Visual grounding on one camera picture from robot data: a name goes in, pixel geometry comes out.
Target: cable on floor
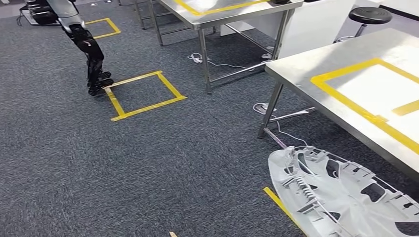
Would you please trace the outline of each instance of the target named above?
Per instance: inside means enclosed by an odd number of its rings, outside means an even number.
[[[16,18],[16,24],[21,27],[23,27],[22,22],[20,22],[20,19],[22,19],[22,17],[23,17],[23,12],[22,10],[20,10],[20,15]]]
[[[195,63],[202,63],[202,55],[200,53],[193,53],[191,55],[188,55],[188,58],[191,59],[191,60],[193,60]],[[210,63],[210,64],[212,64],[214,66],[217,66],[217,67],[220,67],[220,66],[228,66],[228,67],[232,67],[232,68],[243,68],[243,69],[246,69],[246,67],[243,67],[243,66],[233,66],[233,65],[225,64],[225,63],[223,63],[223,64],[216,64],[216,63],[213,63],[212,61],[210,61],[210,59],[208,59],[208,63]]]
[[[265,103],[257,103],[257,104],[255,104],[255,105],[253,105],[253,110],[254,111],[256,111],[256,112],[258,112],[259,114],[261,114],[261,115],[265,115],[265,113],[263,113],[263,112],[261,112],[261,111],[259,111],[259,110],[257,110],[256,109],[256,106],[259,106],[259,105],[265,105],[266,107],[267,107],[267,104],[265,104]],[[307,144],[307,142],[306,141],[304,141],[303,139],[300,139],[300,138],[297,138],[297,137],[294,137],[294,136],[292,136],[291,134],[289,134],[289,133],[286,133],[286,132],[283,132],[283,131],[281,131],[281,126],[280,126],[280,124],[279,124],[279,121],[276,121],[276,124],[278,125],[278,132],[280,132],[280,133],[282,133],[282,134],[285,134],[285,135],[287,135],[287,136],[289,136],[289,137],[292,137],[292,138],[294,138],[294,139],[296,139],[296,140],[298,140],[298,141],[301,141],[301,142],[303,142],[307,147],[308,147],[308,144]]]

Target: stool seat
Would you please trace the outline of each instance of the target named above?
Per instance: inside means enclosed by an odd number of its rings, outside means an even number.
[[[391,13],[379,7],[358,7],[349,13],[349,18],[359,23],[380,25],[385,24],[393,18]]]

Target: table leg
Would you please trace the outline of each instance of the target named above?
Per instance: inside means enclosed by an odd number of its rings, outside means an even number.
[[[150,10],[151,20],[153,21],[154,29],[156,29],[157,39],[159,40],[160,46],[163,46],[162,35],[160,34],[159,25],[157,24],[156,15],[154,13],[153,1],[148,0],[148,8]]]
[[[263,117],[262,125],[260,126],[259,133],[257,135],[258,138],[263,138],[263,135],[265,134],[264,129],[267,127],[269,120],[271,119],[272,112],[274,111],[283,88],[284,85],[282,83],[279,81],[276,82],[274,92],[272,93],[271,100],[269,101],[268,109],[266,110],[265,116]]]
[[[204,78],[205,78],[205,91],[207,94],[211,94],[211,81],[210,81],[210,72],[208,70],[208,56],[207,56],[207,46],[205,44],[205,34],[204,29],[198,30],[199,44],[201,46],[202,54],[202,65],[204,67]]]
[[[138,20],[140,21],[140,26],[141,26],[141,28],[142,28],[143,30],[145,30],[143,17],[142,17],[142,15],[141,15],[141,10],[140,10],[140,7],[138,6],[138,2],[137,2],[137,0],[132,0],[132,3],[134,4],[135,11],[136,11],[136,12],[137,12],[137,14],[138,14]]]
[[[276,36],[274,51],[272,52],[272,60],[277,60],[279,52],[282,47],[282,41],[284,40],[285,30],[290,21],[291,16],[294,14],[294,9],[286,10],[282,13],[281,24],[279,25],[278,34]]]

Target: yellow tape marking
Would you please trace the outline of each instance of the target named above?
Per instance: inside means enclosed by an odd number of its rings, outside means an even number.
[[[115,110],[117,111],[119,116],[123,116],[125,114],[124,110],[122,109],[122,106],[120,105],[119,101],[111,91],[109,87],[105,88],[106,94],[108,95],[109,99],[111,100],[112,104],[115,107]]]
[[[191,6],[189,6],[188,4],[186,4],[183,0],[175,0],[175,2],[177,4],[181,5],[183,8],[185,8],[190,13],[192,13],[196,16],[202,16],[202,15],[207,15],[207,14],[221,12],[221,11],[233,10],[233,9],[237,9],[237,8],[240,8],[240,7],[250,6],[250,5],[258,4],[258,3],[261,3],[261,2],[267,2],[267,1],[270,1],[270,0],[259,0],[259,1],[245,2],[245,3],[242,3],[242,4],[238,4],[238,5],[227,6],[227,7],[222,7],[222,8],[218,8],[218,9],[212,9],[212,10],[208,10],[208,11],[199,12],[199,11],[195,10],[194,8],[192,8]]]
[[[263,190],[278,205],[278,207],[300,228],[300,230],[303,231],[302,228],[300,227],[300,225],[298,225],[297,221],[293,218],[291,213],[289,211],[287,211],[287,209],[285,208],[284,204],[281,202],[279,197],[276,196],[276,194],[268,187],[263,188]]]
[[[377,64],[382,65],[416,83],[419,83],[419,78],[415,77],[414,75],[408,72],[401,70],[400,68],[395,67],[394,65],[384,62],[379,58],[374,58],[366,62],[358,63],[358,64],[355,64],[346,68],[342,68],[333,72],[315,76],[311,79],[311,82],[315,84],[316,86],[318,86],[319,88],[321,88],[326,93],[328,93],[329,95],[333,96],[335,99],[337,99],[341,103],[345,104],[347,107],[349,107],[353,111],[357,112],[359,115],[363,116],[369,122],[371,122],[372,124],[380,128],[381,130],[386,132],[388,135],[392,136],[394,139],[396,139],[397,141],[399,141],[400,143],[402,143],[403,145],[405,145],[406,147],[414,151],[416,154],[419,154],[419,144],[413,141],[412,139],[410,139],[408,136],[401,133],[400,131],[398,131],[397,129],[388,125],[387,124],[388,120],[386,118],[383,118],[380,115],[375,116],[371,114],[370,112],[368,112],[367,110],[365,110],[364,108],[362,108],[361,106],[359,106],[358,104],[356,104],[355,102],[353,102],[352,100],[350,100],[349,98],[347,98],[346,96],[344,96],[343,94],[341,94],[340,92],[338,92],[337,90],[335,90],[333,87],[331,87],[330,85],[326,83],[326,81],[328,80],[338,78],[343,75],[350,74],[350,73],[353,73],[353,72],[356,72],[356,71],[359,71],[359,70],[362,70],[362,69],[365,69],[365,68],[368,68]],[[403,112],[406,112],[404,110],[405,106],[399,107],[399,108],[403,108],[400,110],[402,110]]]
[[[403,116],[419,110],[419,100],[392,110],[395,114]]]
[[[92,24],[92,23],[96,23],[96,22],[101,22],[101,21],[106,21],[108,23],[108,25],[114,30],[114,32],[108,33],[108,34],[104,34],[104,35],[100,35],[100,36],[94,36],[93,37],[94,39],[100,39],[100,38],[107,37],[107,36],[113,36],[113,35],[119,34],[121,32],[120,29],[115,25],[115,23],[113,23],[111,21],[111,19],[109,19],[108,17],[107,18],[103,18],[103,19],[99,19],[99,20],[85,22],[85,24],[88,25],[88,24]]]
[[[119,101],[116,99],[115,95],[113,94],[111,88],[114,87],[114,86],[117,86],[117,85],[122,85],[122,84],[125,84],[125,83],[128,83],[128,82],[133,82],[135,80],[140,80],[140,79],[148,78],[148,77],[151,77],[151,76],[158,76],[159,79],[162,81],[162,83],[175,96],[175,98],[172,98],[172,99],[162,101],[162,102],[154,104],[154,105],[150,105],[150,106],[138,109],[138,110],[134,110],[134,111],[125,113],[124,110],[122,109],[122,106],[120,105]],[[182,94],[180,94],[180,92],[176,88],[174,88],[174,86],[169,82],[169,80],[167,80],[165,78],[165,76],[163,76],[162,71],[152,72],[152,73],[148,73],[148,74],[141,75],[141,76],[138,76],[138,77],[134,77],[134,78],[131,78],[131,79],[126,79],[126,80],[123,80],[123,81],[119,81],[117,83],[114,83],[113,85],[110,85],[110,86],[106,87],[105,91],[106,91],[106,94],[108,95],[109,99],[111,100],[112,104],[114,105],[115,110],[118,113],[117,117],[111,118],[112,121],[119,121],[121,119],[125,119],[127,117],[137,115],[139,113],[149,111],[149,110],[152,110],[152,109],[155,109],[155,108],[158,108],[158,107],[161,107],[161,106],[165,106],[165,105],[168,105],[168,104],[180,101],[180,100],[184,100],[184,99],[187,98],[186,96],[183,96]]]

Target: white plastic part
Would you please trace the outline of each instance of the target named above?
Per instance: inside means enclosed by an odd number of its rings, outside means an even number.
[[[275,151],[268,163],[279,198],[307,236],[413,236],[396,223],[418,224],[418,203],[367,168],[314,147]]]

